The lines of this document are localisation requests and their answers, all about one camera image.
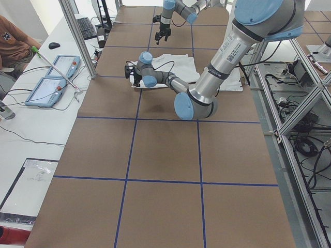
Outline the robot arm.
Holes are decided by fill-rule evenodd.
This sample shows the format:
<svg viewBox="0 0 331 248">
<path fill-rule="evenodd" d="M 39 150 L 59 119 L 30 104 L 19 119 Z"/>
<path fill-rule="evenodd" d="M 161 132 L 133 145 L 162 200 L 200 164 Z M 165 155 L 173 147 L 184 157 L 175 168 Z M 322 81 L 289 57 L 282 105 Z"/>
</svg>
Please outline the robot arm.
<svg viewBox="0 0 331 248">
<path fill-rule="evenodd" d="M 217 110 L 216 91 L 253 44 L 296 38 L 303 32 L 305 1 L 237 1 L 232 30 L 194 84 L 173 72 L 157 71 L 153 56 L 142 52 L 136 65 L 125 66 L 125 77 L 147 88 L 164 84 L 176 92 L 174 108 L 183 120 L 208 118 Z"/>
<path fill-rule="evenodd" d="M 196 1 L 191 6 L 187 6 L 183 1 L 163 1 L 162 13 L 153 17 L 153 23 L 159 23 L 159 31 L 155 33 L 156 45 L 159 45 L 160 40 L 164 37 L 167 41 L 171 36 L 171 23 L 176 27 L 181 27 L 185 23 L 191 26 L 194 24 L 198 15 L 208 8 L 226 8 L 228 1 Z M 182 25 L 176 25 L 172 18 L 176 12 L 185 21 Z"/>
</svg>

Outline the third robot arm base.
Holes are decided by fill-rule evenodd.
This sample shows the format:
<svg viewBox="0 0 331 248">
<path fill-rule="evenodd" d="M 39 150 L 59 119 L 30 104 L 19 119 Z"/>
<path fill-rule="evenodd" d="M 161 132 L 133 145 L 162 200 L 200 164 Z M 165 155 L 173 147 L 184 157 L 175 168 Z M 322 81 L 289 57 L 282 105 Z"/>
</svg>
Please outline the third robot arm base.
<svg viewBox="0 0 331 248">
<path fill-rule="evenodd" d="M 328 74 L 328 71 L 321 63 L 330 63 L 330 36 L 322 45 L 306 45 L 309 54 L 307 57 L 311 63 L 322 73 Z"/>
</svg>

